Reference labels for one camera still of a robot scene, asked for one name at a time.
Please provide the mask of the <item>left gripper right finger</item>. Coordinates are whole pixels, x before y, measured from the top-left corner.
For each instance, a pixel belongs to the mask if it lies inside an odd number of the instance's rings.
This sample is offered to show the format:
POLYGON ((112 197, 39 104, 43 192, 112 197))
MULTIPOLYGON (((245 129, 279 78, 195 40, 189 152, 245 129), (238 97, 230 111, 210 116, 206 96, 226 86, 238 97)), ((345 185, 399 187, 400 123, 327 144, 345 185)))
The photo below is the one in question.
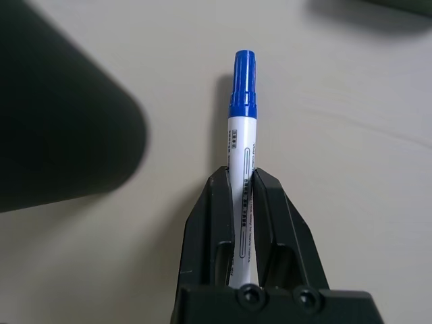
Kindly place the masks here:
POLYGON ((259 285, 329 289, 313 235, 280 181, 262 169, 253 175, 254 241, 259 285))

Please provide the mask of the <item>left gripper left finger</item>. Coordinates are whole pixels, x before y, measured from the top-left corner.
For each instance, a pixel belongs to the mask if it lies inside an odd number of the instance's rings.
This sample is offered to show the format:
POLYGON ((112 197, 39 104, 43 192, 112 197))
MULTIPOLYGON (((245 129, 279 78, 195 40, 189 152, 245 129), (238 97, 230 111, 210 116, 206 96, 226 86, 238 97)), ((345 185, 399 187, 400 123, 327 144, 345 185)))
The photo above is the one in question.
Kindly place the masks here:
POLYGON ((184 228, 178 286, 226 286, 234 253, 232 190, 226 167, 209 176, 184 228))

